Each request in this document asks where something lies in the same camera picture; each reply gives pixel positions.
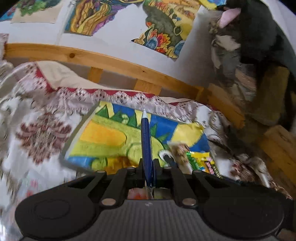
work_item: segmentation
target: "round pad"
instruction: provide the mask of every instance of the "round pad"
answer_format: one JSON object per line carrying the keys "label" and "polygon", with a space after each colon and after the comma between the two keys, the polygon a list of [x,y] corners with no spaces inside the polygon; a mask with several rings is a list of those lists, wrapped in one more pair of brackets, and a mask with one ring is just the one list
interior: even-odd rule
{"label": "round pad", "polygon": [[25,236],[36,239],[70,237],[93,220],[95,208],[81,189],[61,188],[23,200],[15,220]]}
{"label": "round pad", "polygon": [[284,218],[277,200],[254,195],[209,198],[203,214],[218,232],[238,239],[267,236],[279,228]]}

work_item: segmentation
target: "wooden block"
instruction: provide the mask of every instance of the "wooden block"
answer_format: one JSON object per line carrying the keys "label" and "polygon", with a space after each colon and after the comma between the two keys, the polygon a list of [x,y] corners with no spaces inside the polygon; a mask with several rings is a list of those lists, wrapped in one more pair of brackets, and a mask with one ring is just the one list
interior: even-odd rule
{"label": "wooden block", "polygon": [[290,132],[281,125],[277,125],[268,129],[264,135],[273,140],[296,163],[296,141]]}
{"label": "wooden block", "polygon": [[257,145],[272,159],[272,164],[267,164],[267,168],[274,169],[273,175],[277,175],[276,168],[279,168],[296,185],[296,163],[288,153],[278,143],[265,135],[257,140]]}
{"label": "wooden block", "polygon": [[134,90],[159,95],[161,91],[161,86],[151,84],[143,80],[137,80]]}
{"label": "wooden block", "polygon": [[206,94],[207,104],[221,111],[235,128],[244,127],[245,117],[241,110],[232,103],[228,94],[222,88],[210,84]]}
{"label": "wooden block", "polygon": [[102,69],[91,67],[91,69],[89,70],[89,73],[87,75],[87,79],[94,82],[94,83],[99,83],[101,80],[102,73],[103,73]]}
{"label": "wooden block", "polygon": [[200,86],[195,86],[195,87],[196,89],[198,89],[198,93],[196,95],[195,100],[201,104],[207,104],[208,95],[211,94],[211,92],[204,87],[200,87]]}
{"label": "wooden block", "polygon": [[265,158],[264,162],[273,180],[286,189],[293,199],[296,199],[296,185],[287,177],[285,172],[270,157]]}

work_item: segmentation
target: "wooden bed frame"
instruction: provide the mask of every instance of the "wooden bed frame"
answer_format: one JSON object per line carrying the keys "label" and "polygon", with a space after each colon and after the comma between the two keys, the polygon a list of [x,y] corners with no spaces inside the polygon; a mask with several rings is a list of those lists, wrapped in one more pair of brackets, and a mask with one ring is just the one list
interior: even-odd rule
{"label": "wooden bed frame", "polygon": [[221,93],[204,87],[191,86],[147,67],[104,54],[44,44],[7,44],[7,58],[28,58],[29,61],[52,60],[91,67],[88,79],[99,83],[103,70],[137,79],[134,90],[159,95],[161,88],[183,94],[186,98],[209,104],[220,110],[236,128],[244,126],[244,115]]}
{"label": "wooden bed frame", "polygon": [[[103,70],[137,79],[134,90],[159,95],[161,88],[183,94],[185,97],[209,104],[221,111],[240,129],[244,127],[244,114],[235,106],[227,93],[214,85],[209,88],[190,86],[180,80],[147,67],[113,58],[100,53],[76,48],[14,43],[6,45],[7,58],[27,58],[29,61],[52,60],[91,67],[88,79],[99,83]],[[296,198],[296,143],[288,131],[280,126],[271,128],[257,141],[258,146],[271,157],[267,163],[275,181]]]}

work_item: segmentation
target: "blue pen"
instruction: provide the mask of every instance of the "blue pen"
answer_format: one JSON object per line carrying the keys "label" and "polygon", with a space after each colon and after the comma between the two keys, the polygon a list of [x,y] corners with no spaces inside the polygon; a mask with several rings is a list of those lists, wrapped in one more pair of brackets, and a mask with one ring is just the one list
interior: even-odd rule
{"label": "blue pen", "polygon": [[151,134],[149,127],[149,120],[146,110],[143,110],[141,119],[141,145],[142,145],[142,157],[144,173],[148,187],[153,185],[153,162],[152,162],[152,146],[151,146]]}

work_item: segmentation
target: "colorful drawing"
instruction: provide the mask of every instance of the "colorful drawing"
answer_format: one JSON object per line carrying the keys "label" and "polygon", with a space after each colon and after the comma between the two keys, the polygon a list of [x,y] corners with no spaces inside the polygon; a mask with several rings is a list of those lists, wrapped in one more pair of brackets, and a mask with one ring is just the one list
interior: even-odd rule
{"label": "colorful drawing", "polygon": [[34,12],[44,11],[47,8],[54,7],[61,0],[20,0],[17,8],[20,9],[21,16],[32,15]]}
{"label": "colorful drawing", "polygon": [[92,36],[106,23],[114,19],[115,14],[129,4],[143,0],[81,0],[77,2],[66,31]]}
{"label": "colorful drawing", "polygon": [[178,58],[199,7],[194,0],[145,0],[148,29],[132,41]]}
{"label": "colorful drawing", "polygon": [[14,5],[11,9],[9,9],[2,17],[0,17],[0,22],[11,20],[15,13],[16,5]]}
{"label": "colorful drawing", "polygon": [[[108,174],[120,168],[137,167],[142,158],[142,112],[108,102],[100,102],[78,139],[73,141],[66,160],[92,170],[104,169]],[[183,124],[148,114],[152,155],[167,165],[167,142],[184,142],[191,151],[209,151],[203,127],[197,123]]]}
{"label": "colorful drawing", "polygon": [[226,4],[226,0],[199,0],[207,9],[215,9],[217,6]]}
{"label": "colorful drawing", "polygon": [[55,23],[63,0],[20,0],[12,23],[39,22]]}

